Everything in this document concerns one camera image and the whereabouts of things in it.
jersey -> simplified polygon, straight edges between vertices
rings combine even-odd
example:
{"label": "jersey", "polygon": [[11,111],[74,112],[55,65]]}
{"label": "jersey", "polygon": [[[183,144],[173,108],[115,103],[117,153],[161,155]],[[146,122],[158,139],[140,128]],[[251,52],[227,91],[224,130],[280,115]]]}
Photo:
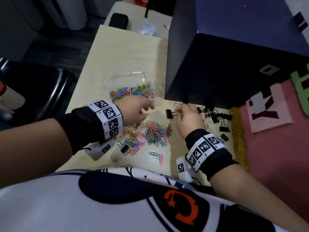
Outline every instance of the jersey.
{"label": "jersey", "polygon": [[139,168],[55,172],[5,187],[0,215],[2,232],[286,231],[245,207]]}

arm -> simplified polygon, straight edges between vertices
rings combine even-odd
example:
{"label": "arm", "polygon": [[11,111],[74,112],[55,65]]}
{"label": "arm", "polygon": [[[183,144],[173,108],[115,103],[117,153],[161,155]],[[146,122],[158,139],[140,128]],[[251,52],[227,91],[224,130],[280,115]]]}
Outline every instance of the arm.
{"label": "arm", "polygon": [[[209,132],[194,105],[182,104],[175,111],[180,113],[177,128],[190,150]],[[199,170],[206,174],[219,197],[247,207],[289,231],[309,231],[300,216],[233,161],[225,148],[209,155]]]}
{"label": "arm", "polygon": [[[153,103],[141,96],[127,96],[115,104],[122,113],[123,125],[137,124],[146,118]],[[88,107],[93,122],[72,113],[0,132],[0,188],[53,173],[72,154],[89,143],[103,141],[102,123]]]}

black bag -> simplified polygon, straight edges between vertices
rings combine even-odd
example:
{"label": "black bag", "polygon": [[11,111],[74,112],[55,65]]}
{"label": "black bag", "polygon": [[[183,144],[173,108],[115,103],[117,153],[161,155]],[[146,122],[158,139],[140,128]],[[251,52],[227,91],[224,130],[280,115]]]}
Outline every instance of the black bag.
{"label": "black bag", "polygon": [[145,18],[148,17],[148,10],[155,10],[165,15],[173,16],[177,0],[148,0]]}

black chair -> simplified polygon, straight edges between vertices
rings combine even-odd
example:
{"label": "black chair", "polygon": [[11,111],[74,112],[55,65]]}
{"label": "black chair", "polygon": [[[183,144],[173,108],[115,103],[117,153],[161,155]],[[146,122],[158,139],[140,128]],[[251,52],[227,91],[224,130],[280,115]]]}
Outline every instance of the black chair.
{"label": "black chair", "polygon": [[5,123],[16,127],[54,117],[74,80],[68,70],[0,57],[0,81],[26,100]]}

dark blue box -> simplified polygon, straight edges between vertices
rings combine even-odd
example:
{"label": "dark blue box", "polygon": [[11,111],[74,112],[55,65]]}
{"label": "dark blue box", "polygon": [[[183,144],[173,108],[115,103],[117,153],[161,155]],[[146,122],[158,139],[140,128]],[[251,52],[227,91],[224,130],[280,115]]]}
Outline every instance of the dark blue box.
{"label": "dark blue box", "polygon": [[284,0],[177,0],[164,98],[229,109],[308,62]]}

